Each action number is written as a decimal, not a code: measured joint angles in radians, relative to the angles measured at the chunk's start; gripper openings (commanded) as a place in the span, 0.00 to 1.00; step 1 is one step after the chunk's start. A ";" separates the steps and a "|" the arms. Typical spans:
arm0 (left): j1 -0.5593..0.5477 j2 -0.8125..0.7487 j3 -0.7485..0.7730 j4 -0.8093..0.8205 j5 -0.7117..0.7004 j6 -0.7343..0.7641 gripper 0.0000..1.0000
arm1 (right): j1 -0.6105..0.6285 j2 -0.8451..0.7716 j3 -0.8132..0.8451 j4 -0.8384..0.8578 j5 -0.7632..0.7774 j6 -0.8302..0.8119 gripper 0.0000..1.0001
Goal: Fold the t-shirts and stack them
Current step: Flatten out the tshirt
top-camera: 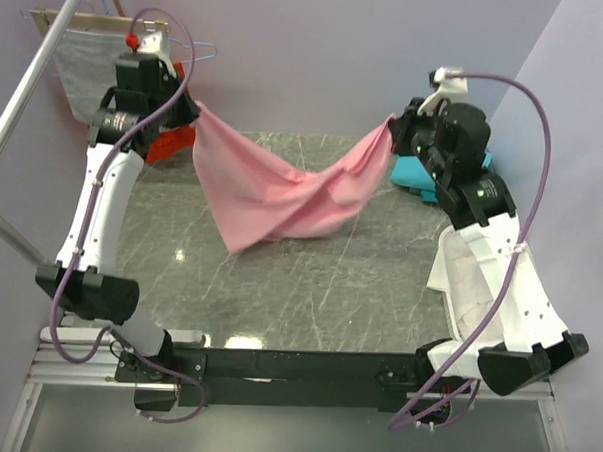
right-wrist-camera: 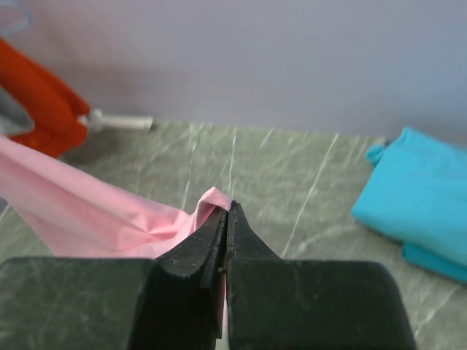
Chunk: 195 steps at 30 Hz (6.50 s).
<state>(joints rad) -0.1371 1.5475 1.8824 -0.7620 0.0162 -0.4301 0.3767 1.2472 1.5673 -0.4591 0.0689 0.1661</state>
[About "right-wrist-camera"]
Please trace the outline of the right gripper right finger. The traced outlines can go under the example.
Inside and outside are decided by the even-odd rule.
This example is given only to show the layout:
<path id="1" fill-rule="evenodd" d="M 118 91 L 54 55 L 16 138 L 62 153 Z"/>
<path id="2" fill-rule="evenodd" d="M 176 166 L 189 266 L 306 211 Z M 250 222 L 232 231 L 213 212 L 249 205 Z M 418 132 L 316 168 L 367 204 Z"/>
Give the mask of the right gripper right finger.
<path id="1" fill-rule="evenodd" d="M 227 228 L 231 349 L 414 349 L 398 285 L 382 264 L 286 260 L 233 203 Z"/>

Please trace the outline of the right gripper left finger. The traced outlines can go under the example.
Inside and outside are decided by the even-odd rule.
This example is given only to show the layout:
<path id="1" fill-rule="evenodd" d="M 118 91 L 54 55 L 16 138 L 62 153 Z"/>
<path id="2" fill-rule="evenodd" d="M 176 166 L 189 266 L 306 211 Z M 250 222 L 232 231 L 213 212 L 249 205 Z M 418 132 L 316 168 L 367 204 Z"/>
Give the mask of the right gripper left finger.
<path id="1" fill-rule="evenodd" d="M 155 260 L 18 257 L 1 265 L 3 349 L 213 349 L 227 214 Z"/>

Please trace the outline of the pink t shirt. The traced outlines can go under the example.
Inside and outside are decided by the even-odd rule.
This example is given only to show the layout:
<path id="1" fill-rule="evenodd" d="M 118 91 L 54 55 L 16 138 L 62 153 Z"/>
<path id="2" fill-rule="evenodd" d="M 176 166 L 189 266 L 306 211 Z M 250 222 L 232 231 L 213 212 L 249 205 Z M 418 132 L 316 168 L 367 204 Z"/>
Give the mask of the pink t shirt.
<path id="1" fill-rule="evenodd" d="M 59 160 L 1 136 L 1 196 L 5 197 L 53 254 L 78 258 L 158 258 L 198 230 L 231 199 L 215 187 L 191 214 L 102 182 Z M 195 282 L 200 276 L 170 276 L 156 263 L 144 288 L 138 321 L 175 324 L 218 311 Z"/>

